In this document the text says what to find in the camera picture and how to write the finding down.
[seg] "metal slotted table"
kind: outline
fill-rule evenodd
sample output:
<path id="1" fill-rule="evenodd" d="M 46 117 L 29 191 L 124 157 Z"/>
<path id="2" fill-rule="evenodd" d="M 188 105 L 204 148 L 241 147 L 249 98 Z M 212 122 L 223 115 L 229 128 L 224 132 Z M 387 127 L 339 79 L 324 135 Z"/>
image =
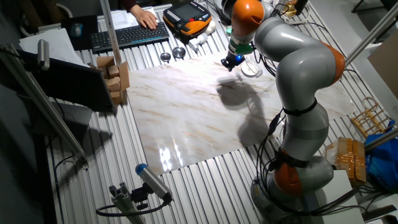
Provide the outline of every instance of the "metal slotted table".
<path id="1" fill-rule="evenodd" d="M 157 17 L 163 22 L 162 12 L 170 7 L 155 7 Z M 309 22 L 325 24 L 310 4 L 312 14 Z M 99 31 L 106 31 L 103 17 L 98 18 Z M 330 46 L 339 49 L 333 38 L 315 26 L 297 26 L 299 30 Z M 139 70 L 163 65 L 159 56 L 163 52 L 172 53 L 176 46 L 187 50 L 185 59 L 202 57 L 224 51 L 228 46 L 226 28 L 216 22 L 216 30 L 207 43 L 195 53 L 173 37 L 169 31 L 168 42 L 149 44 L 121 50 L 122 61 L 128 61 L 129 69 Z M 93 55 L 90 50 L 77 52 L 85 62 L 96 64 L 96 57 L 113 55 Z M 172 58 L 170 63 L 183 59 Z M 330 121 L 328 137 L 318 155 L 324 156 L 324 148 L 340 136 L 359 141 L 365 139 L 349 121 L 363 111 L 361 100 L 366 96 L 375 97 L 358 74 L 344 72 L 340 83 L 350 96 L 357 112 Z M 47 149 L 50 175 L 52 179 L 54 204 L 58 223 L 129 223 L 127 218 L 106 218 L 97 216 L 96 208 L 111 205 L 108 187 L 125 182 L 130 190 L 142 186 L 142 180 L 135 174 L 140 163 L 146 163 L 141 140 L 134 116 L 129 105 L 119 105 L 117 115 L 93 113 L 89 130 L 83 140 L 87 153 L 88 170 L 81 168 L 78 160 L 69 159 L 56 170 L 58 187 L 55 184 L 54 166 L 71 155 L 61 140 L 56 139 Z M 267 143 L 267 148 L 278 148 L 280 139 Z M 174 195 L 174 202 L 155 213 L 144 215 L 147 223 L 263 223 L 263 218 L 251 201 L 250 185 L 256 176 L 256 146 L 239 149 L 214 157 L 160 176 Z M 155 195 L 148 199 L 149 208 L 158 207 L 161 202 Z"/>

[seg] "red sleeve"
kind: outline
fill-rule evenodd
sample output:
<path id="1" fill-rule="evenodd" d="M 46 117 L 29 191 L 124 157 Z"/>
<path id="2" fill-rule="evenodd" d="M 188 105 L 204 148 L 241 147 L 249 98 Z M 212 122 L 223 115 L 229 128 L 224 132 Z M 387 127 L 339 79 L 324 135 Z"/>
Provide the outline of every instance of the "red sleeve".
<path id="1" fill-rule="evenodd" d="M 136 0 L 119 0 L 119 2 L 126 8 L 127 12 L 130 12 L 131 8 L 137 4 Z"/>

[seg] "mouse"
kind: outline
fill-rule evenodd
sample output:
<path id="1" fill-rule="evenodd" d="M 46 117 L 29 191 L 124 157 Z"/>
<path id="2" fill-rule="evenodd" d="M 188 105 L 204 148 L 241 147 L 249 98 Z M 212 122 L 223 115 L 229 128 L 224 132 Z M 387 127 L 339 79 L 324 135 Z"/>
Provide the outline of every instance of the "mouse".
<path id="1" fill-rule="evenodd" d="M 77 22 L 70 28 L 70 35 L 72 37 L 80 37 L 82 33 L 83 24 Z"/>

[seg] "blue bag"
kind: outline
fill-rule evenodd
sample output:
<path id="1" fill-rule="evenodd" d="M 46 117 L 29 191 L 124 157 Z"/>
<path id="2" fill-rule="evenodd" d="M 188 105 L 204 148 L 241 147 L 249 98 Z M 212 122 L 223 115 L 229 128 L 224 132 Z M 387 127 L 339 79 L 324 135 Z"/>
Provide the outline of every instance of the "blue bag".
<path id="1" fill-rule="evenodd" d="M 383 134 L 369 135 L 365 144 Z M 391 139 L 366 155 L 367 176 L 391 193 L 398 193 L 398 140 Z"/>

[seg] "computer monitor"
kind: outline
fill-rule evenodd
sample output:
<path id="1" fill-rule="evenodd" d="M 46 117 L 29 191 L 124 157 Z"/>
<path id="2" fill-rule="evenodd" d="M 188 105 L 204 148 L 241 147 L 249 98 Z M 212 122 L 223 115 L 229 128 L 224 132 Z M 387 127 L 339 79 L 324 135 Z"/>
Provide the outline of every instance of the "computer monitor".
<path id="1" fill-rule="evenodd" d="M 37 55 L 18 50 L 25 61 L 37 63 Z M 47 71 L 32 72 L 47 96 L 87 106 L 93 111 L 115 113 L 101 71 L 50 58 Z"/>

